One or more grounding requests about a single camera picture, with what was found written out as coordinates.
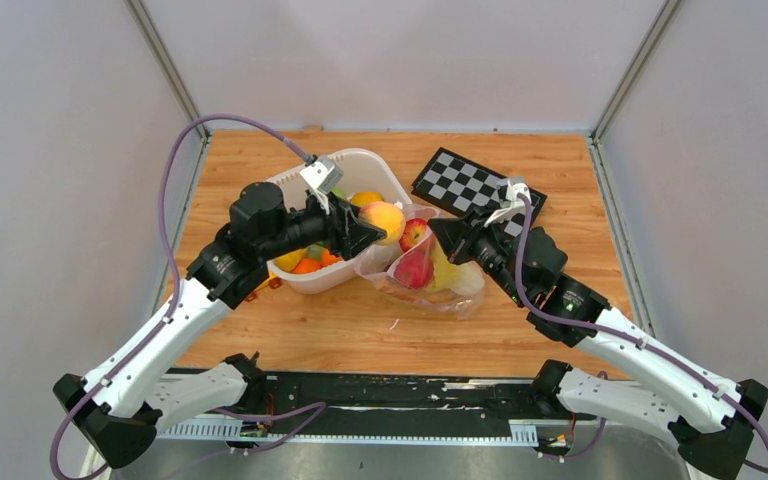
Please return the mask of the black white checkerboard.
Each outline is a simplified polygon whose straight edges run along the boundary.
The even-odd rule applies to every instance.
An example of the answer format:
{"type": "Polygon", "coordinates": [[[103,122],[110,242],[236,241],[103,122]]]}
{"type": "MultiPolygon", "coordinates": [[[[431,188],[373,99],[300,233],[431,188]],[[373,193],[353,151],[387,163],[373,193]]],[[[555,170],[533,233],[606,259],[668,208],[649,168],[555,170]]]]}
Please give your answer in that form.
{"type": "Polygon", "coordinates": [[[491,214],[504,206],[508,178],[446,148],[439,148],[411,184],[422,201],[407,207],[409,218],[462,217],[478,208],[491,214]]]}

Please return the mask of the green round cabbage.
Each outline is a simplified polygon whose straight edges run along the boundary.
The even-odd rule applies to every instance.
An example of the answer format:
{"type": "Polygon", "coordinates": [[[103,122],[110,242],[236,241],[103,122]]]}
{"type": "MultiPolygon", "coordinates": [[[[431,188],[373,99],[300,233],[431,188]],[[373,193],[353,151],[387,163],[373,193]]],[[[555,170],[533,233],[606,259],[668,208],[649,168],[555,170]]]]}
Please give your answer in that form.
{"type": "Polygon", "coordinates": [[[343,200],[347,200],[347,197],[346,197],[345,193],[344,193],[344,192],[343,192],[343,191],[342,191],[340,188],[337,188],[337,187],[335,187],[335,188],[332,190],[332,193],[333,193],[333,194],[334,194],[334,195],[335,195],[337,198],[340,198],[340,199],[343,199],[343,200]]]}

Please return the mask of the white plastic basket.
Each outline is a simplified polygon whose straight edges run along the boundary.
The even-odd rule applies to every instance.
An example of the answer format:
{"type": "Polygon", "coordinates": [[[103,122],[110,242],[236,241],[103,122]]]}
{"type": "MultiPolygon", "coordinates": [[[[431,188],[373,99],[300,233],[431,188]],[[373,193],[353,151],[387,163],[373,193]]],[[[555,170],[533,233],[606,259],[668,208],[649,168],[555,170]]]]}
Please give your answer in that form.
{"type": "MultiPolygon", "coordinates": [[[[389,165],[378,154],[362,148],[347,148],[330,153],[329,157],[343,171],[337,186],[348,197],[359,191],[376,191],[389,203],[413,203],[389,165]]],[[[288,208],[305,207],[307,184],[300,175],[301,170],[302,166],[297,166],[266,179],[282,189],[284,204],[288,208]]],[[[297,293],[318,294],[356,277],[357,262],[357,258],[340,261],[301,275],[284,272],[275,267],[272,261],[267,266],[271,273],[297,293]]]]}

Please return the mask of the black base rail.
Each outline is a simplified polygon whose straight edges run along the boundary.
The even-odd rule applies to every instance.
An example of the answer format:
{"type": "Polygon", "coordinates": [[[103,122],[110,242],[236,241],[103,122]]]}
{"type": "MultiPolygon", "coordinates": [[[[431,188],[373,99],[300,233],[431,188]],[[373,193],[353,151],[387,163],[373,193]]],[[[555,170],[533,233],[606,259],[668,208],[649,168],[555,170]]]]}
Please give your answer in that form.
{"type": "Polygon", "coordinates": [[[265,451],[296,439],[315,443],[529,446],[541,420],[600,417],[640,430],[696,458],[702,434],[662,394],[549,360],[533,379],[264,372],[235,355],[200,373],[138,385],[134,407],[105,394],[79,409],[76,426],[115,469],[182,426],[265,451]]]}

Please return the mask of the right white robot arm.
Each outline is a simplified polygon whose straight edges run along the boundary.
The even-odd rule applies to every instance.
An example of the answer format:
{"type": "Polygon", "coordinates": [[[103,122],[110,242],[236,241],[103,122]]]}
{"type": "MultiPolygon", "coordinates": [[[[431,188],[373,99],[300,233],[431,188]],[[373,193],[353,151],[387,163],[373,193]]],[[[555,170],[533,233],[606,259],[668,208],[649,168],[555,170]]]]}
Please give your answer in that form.
{"type": "MultiPolygon", "coordinates": [[[[768,453],[768,433],[759,424],[767,387],[717,375],[641,330],[604,296],[565,274],[568,256],[542,228],[527,227],[511,239],[479,210],[432,219],[429,227],[450,263],[480,266],[528,309],[527,320],[539,333],[601,358],[637,383],[548,360],[531,384],[537,413],[594,415],[638,429],[715,479],[734,479],[750,466],[755,439],[768,453]]],[[[761,470],[768,474],[768,465],[761,470]]]]}

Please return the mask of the yellow toy car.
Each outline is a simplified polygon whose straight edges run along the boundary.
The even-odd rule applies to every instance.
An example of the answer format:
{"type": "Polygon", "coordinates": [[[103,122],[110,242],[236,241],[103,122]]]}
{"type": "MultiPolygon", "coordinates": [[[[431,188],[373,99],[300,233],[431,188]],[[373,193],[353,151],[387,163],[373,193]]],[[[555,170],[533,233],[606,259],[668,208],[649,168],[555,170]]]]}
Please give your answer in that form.
{"type": "Polygon", "coordinates": [[[269,273],[268,278],[254,288],[245,298],[245,302],[253,302],[258,298],[258,293],[264,289],[278,289],[283,285],[282,279],[274,273],[269,273]]]}

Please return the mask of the yellow peach fruit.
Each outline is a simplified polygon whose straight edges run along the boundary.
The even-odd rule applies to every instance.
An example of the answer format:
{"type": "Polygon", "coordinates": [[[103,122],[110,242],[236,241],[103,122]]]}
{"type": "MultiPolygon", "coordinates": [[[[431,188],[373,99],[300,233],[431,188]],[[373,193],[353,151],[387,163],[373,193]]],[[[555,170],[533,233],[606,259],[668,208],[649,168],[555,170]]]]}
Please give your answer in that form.
{"type": "Polygon", "coordinates": [[[395,204],[384,201],[371,202],[360,208],[359,218],[385,232],[385,238],[378,241],[379,245],[395,244],[404,233],[405,214],[395,204]]]}

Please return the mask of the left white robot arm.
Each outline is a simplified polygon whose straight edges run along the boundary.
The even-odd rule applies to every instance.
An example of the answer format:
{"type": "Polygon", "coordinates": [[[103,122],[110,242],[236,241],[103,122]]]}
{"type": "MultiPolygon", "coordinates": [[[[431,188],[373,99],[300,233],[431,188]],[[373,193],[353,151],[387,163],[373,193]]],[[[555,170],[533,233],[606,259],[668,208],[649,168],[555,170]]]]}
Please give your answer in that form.
{"type": "Polygon", "coordinates": [[[386,237],[361,219],[359,207],[333,193],[309,195],[302,210],[286,208],[281,188],[271,182],[246,186],[229,217],[165,309],[98,367],[84,376],[65,374],[53,387],[71,422],[112,469],[133,463],[159,433],[194,416],[233,405],[253,413],[264,405],[266,375],[243,354],[168,386],[159,381],[267,280],[268,261],[318,242],[351,259],[386,237]]]}

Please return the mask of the orange fruit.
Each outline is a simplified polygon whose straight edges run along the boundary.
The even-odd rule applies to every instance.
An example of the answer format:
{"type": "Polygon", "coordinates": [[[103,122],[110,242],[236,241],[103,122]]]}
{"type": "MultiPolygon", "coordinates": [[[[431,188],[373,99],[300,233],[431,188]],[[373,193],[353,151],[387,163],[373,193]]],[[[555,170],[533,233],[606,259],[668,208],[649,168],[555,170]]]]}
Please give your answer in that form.
{"type": "Polygon", "coordinates": [[[305,257],[291,270],[294,275],[304,275],[316,272],[323,268],[323,265],[315,258],[305,257]]]}
{"type": "Polygon", "coordinates": [[[322,250],[321,256],[320,256],[320,264],[322,267],[328,267],[330,265],[339,263],[342,260],[342,258],[332,253],[329,249],[324,248],[322,250]]]}

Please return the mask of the yellow napa cabbage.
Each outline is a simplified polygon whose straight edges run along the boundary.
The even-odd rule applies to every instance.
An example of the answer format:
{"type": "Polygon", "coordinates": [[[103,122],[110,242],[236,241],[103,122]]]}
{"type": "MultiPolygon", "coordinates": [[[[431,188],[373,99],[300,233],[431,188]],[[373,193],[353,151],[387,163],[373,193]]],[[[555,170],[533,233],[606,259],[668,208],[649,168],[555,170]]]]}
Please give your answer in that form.
{"type": "Polygon", "coordinates": [[[426,287],[429,292],[448,290],[458,296],[474,296],[485,287],[484,276],[475,264],[450,263],[437,241],[431,249],[431,262],[433,279],[426,287]]]}

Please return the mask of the yellow lemon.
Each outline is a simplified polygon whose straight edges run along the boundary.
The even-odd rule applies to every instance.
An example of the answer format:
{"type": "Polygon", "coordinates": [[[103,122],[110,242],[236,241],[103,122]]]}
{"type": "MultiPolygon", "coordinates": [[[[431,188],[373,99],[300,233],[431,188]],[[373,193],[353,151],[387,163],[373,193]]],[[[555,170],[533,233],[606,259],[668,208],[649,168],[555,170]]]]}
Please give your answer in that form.
{"type": "Polygon", "coordinates": [[[282,271],[291,272],[307,255],[307,249],[298,249],[281,255],[273,260],[274,265],[282,271]]]}

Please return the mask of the clear zip top bag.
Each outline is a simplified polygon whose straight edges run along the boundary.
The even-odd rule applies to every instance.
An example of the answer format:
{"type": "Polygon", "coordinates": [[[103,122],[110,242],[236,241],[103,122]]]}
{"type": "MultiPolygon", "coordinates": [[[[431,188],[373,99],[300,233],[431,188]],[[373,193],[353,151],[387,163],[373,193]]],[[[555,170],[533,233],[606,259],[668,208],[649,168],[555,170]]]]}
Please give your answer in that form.
{"type": "MultiPolygon", "coordinates": [[[[391,204],[395,204],[402,209],[406,221],[411,218],[406,215],[405,209],[420,205],[403,205],[401,202],[391,204]]],[[[428,226],[425,237],[411,250],[417,248],[427,249],[431,256],[431,249],[435,241],[437,239],[428,226]]],[[[448,290],[429,292],[426,288],[414,290],[401,285],[394,279],[393,271],[405,253],[407,252],[401,250],[399,241],[391,245],[379,245],[376,242],[357,257],[358,262],[355,265],[355,272],[361,278],[369,281],[377,291],[393,300],[427,311],[437,311],[460,318],[470,315],[484,299],[485,287],[477,295],[458,296],[448,290]]]]}

